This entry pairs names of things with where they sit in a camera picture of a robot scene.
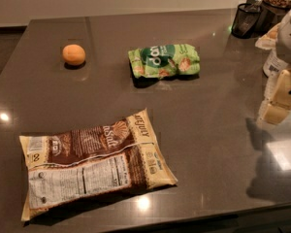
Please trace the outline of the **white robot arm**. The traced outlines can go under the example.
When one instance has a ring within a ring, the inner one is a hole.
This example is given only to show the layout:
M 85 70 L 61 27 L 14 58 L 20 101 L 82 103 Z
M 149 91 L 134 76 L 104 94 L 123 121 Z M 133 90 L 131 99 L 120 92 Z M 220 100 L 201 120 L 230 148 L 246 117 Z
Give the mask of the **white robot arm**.
M 280 124 L 291 111 L 291 10 L 279 24 L 257 40 L 255 46 L 271 50 L 287 64 L 278 72 L 272 71 L 265 89 L 259 118 L 270 124 Z

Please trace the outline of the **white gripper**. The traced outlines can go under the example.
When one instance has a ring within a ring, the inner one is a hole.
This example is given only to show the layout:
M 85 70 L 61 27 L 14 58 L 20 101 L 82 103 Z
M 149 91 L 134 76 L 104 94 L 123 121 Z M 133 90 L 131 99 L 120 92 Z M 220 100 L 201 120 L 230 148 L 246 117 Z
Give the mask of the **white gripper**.
M 280 74 L 271 72 L 265 88 L 266 99 L 261 103 L 259 118 L 269 124 L 282 123 L 291 109 L 291 67 Z

